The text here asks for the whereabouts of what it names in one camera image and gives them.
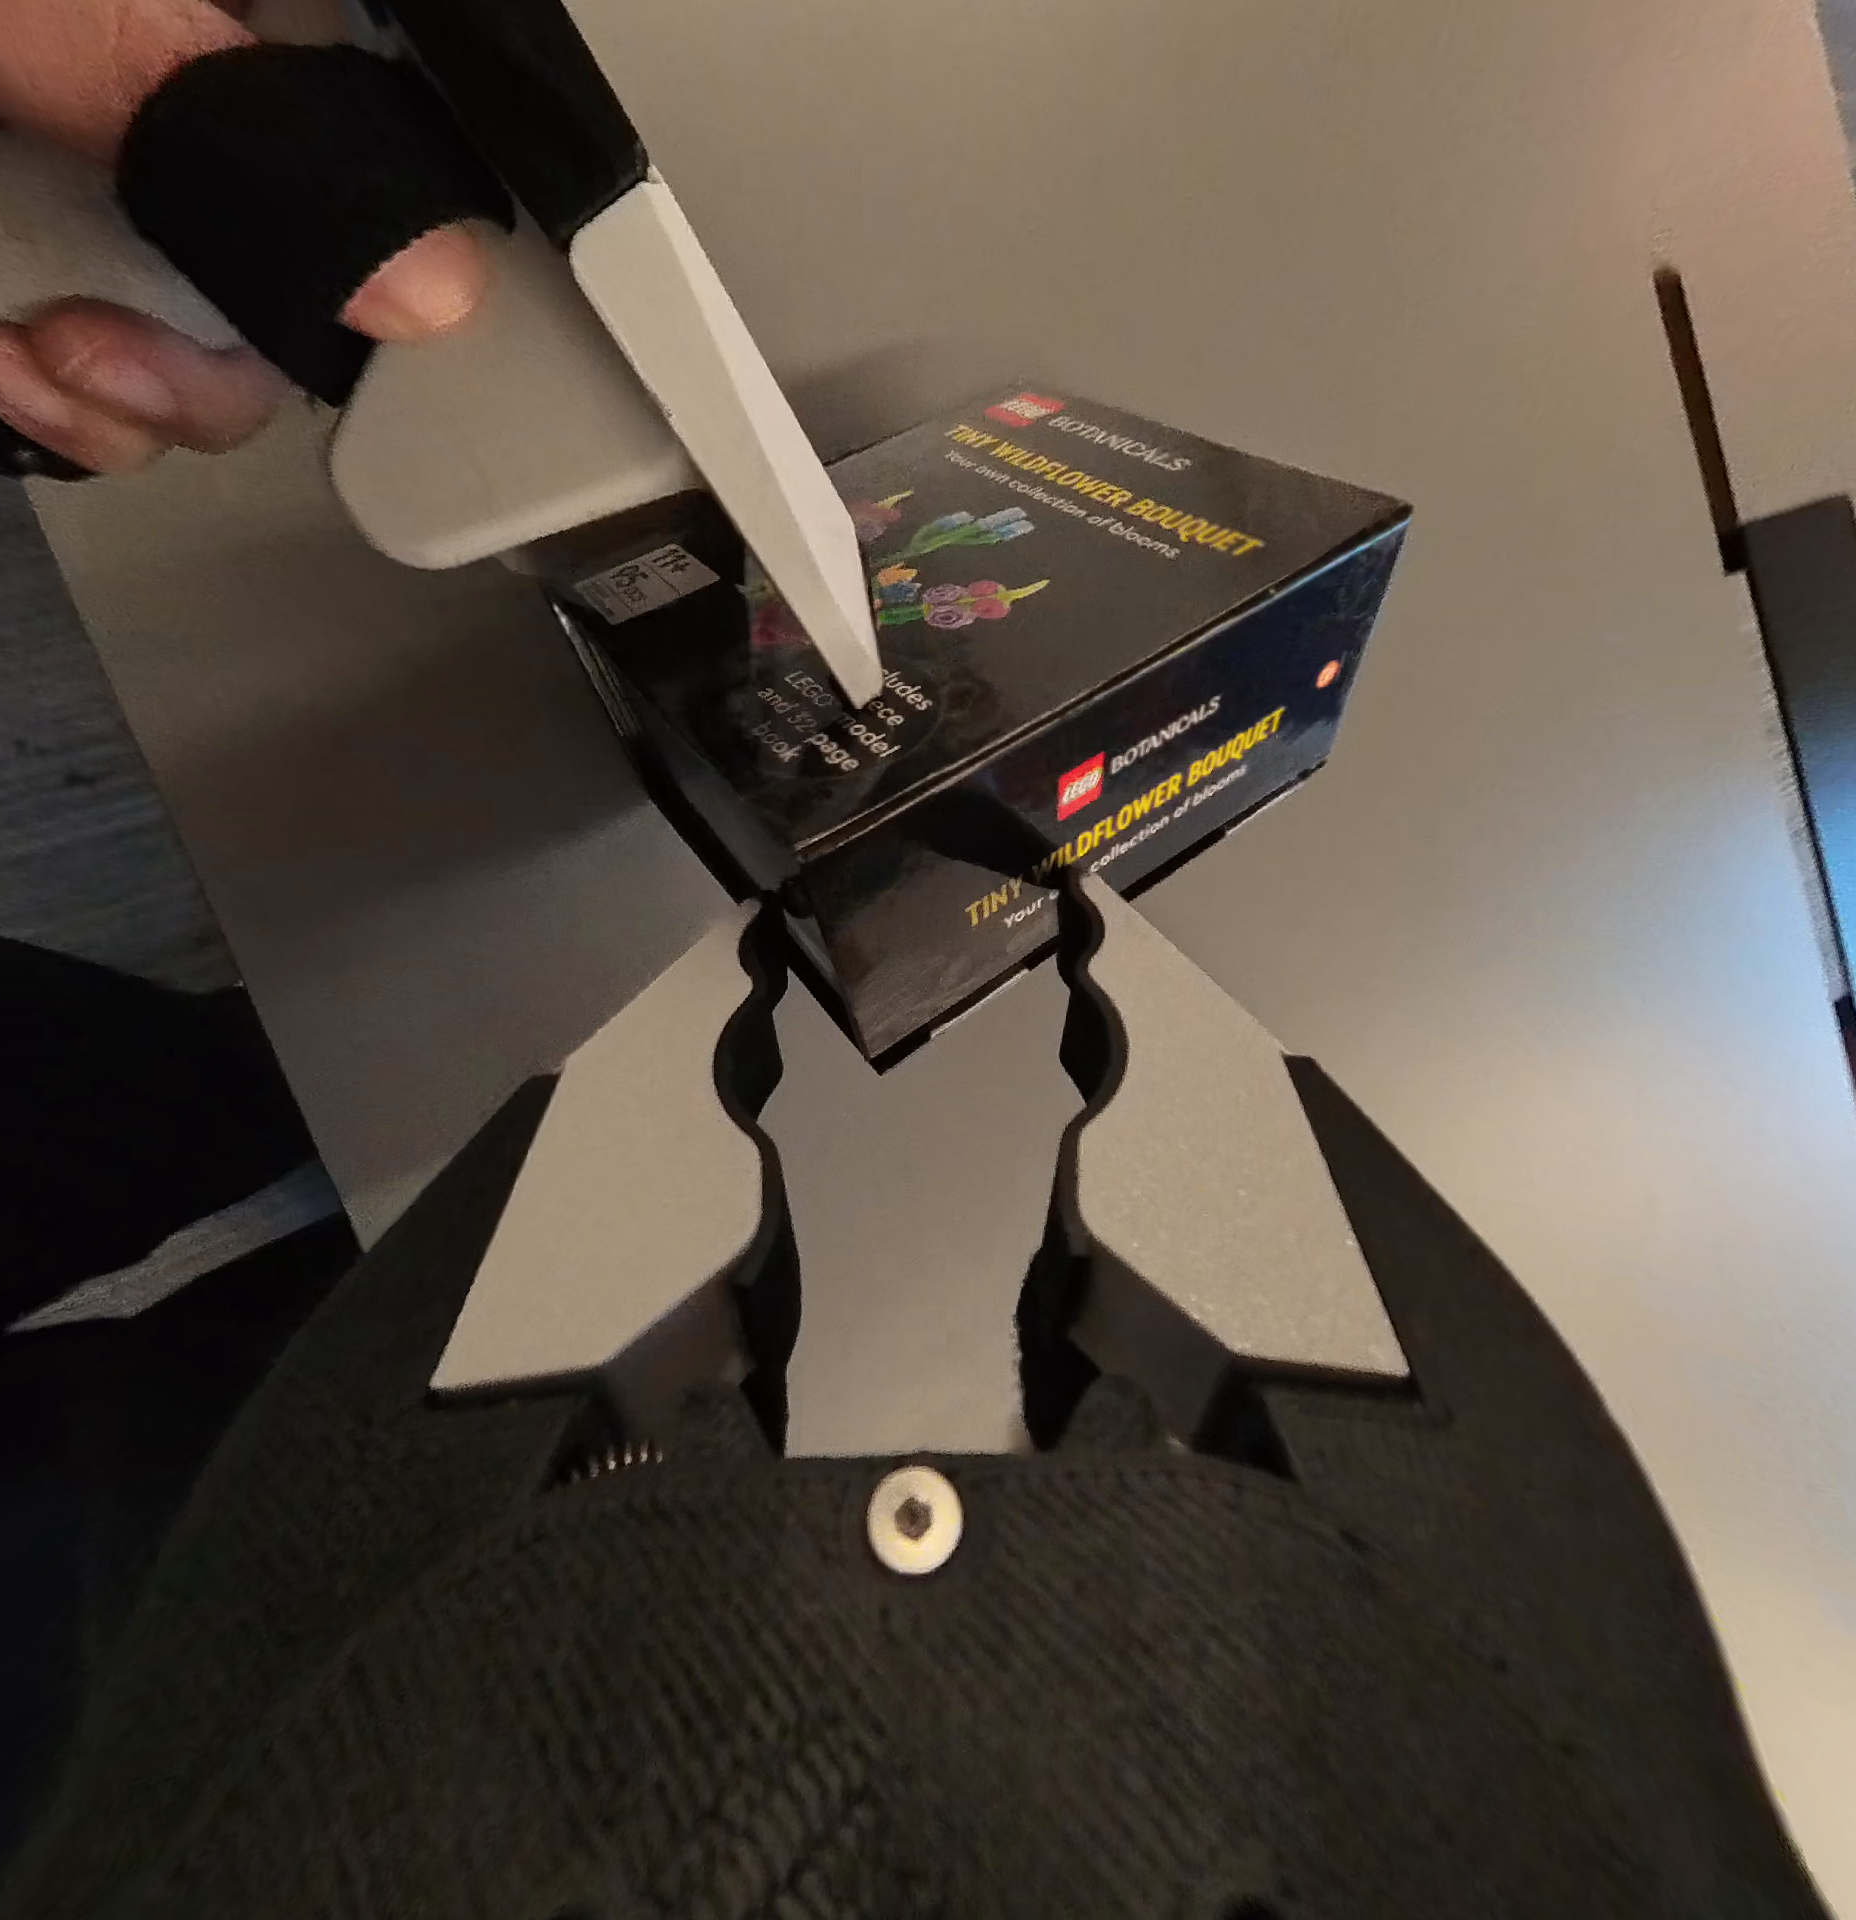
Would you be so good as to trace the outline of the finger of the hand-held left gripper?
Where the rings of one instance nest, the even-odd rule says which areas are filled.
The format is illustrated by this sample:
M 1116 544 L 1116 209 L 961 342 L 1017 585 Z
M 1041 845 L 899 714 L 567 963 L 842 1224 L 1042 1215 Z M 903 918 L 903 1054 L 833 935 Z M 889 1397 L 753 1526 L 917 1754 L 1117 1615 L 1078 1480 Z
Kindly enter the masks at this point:
M 575 279 L 850 705 L 886 684 L 854 517 L 657 170 L 567 247 Z

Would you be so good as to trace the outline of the person's left hand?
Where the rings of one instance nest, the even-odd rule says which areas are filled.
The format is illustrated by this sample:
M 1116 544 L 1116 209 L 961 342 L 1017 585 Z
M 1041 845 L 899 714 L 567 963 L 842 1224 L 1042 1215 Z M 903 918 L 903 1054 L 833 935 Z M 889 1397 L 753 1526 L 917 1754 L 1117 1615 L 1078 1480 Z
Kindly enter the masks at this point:
M 138 107 L 198 59 L 256 44 L 248 4 L 0 4 L 0 127 L 115 175 Z M 487 252 L 465 222 L 422 231 L 353 285 L 340 323 L 372 342 L 424 342 L 475 316 Z M 59 301 L 0 323 L 0 419 L 98 474 L 175 448 L 227 455 L 290 394 L 254 349 L 209 349 L 169 325 Z

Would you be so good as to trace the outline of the black lego flower box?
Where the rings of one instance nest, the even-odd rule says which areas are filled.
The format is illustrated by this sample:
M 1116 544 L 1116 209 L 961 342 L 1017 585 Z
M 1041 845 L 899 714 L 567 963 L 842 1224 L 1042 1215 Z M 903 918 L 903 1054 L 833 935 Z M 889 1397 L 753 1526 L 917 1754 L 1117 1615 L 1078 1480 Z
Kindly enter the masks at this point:
M 709 503 L 547 592 L 652 799 L 889 1068 L 1056 950 L 1070 873 L 1135 897 L 1321 769 L 1412 506 L 1048 381 L 828 479 L 866 705 Z

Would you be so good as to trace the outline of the black flat panel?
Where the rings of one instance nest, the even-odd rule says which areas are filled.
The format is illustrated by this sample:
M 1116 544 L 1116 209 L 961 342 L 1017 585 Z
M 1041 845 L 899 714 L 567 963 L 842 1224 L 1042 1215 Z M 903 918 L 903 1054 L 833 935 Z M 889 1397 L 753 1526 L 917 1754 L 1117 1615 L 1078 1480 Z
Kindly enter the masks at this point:
M 1856 510 L 1822 497 L 1758 517 L 1734 557 L 1766 667 L 1780 803 L 1856 1097 Z

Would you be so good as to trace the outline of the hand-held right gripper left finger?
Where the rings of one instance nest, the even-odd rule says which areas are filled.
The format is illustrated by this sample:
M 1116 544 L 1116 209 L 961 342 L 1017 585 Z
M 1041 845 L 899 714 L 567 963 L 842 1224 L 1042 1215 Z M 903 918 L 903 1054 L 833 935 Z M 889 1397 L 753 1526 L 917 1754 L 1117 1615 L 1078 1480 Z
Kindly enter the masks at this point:
M 558 1069 L 461 1319 L 438 1401 L 582 1391 L 626 1439 L 743 1389 L 788 1444 L 803 1292 L 760 1114 L 780 1081 L 779 911 L 735 904 Z

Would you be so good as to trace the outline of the person's dark jacket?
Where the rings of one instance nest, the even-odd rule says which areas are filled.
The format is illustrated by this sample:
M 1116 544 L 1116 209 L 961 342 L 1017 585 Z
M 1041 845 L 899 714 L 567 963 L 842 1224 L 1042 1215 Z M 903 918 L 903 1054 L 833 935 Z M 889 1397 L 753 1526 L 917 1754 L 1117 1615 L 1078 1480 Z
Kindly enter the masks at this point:
M 0 1881 L 209 1453 L 361 1248 L 330 1210 L 127 1319 L 11 1326 L 307 1170 L 240 988 L 0 938 Z

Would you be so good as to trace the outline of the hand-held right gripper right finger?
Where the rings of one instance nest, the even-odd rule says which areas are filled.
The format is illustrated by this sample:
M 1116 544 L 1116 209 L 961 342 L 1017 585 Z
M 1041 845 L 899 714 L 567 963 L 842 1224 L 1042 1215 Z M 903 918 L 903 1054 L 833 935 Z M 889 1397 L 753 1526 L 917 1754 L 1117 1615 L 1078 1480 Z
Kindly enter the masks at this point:
M 1412 1394 L 1282 1047 L 1099 879 L 1068 879 L 1065 1128 L 1022 1283 L 1022 1414 L 1065 1443 L 1097 1378 L 1176 1443 L 1287 1451 L 1269 1385 Z

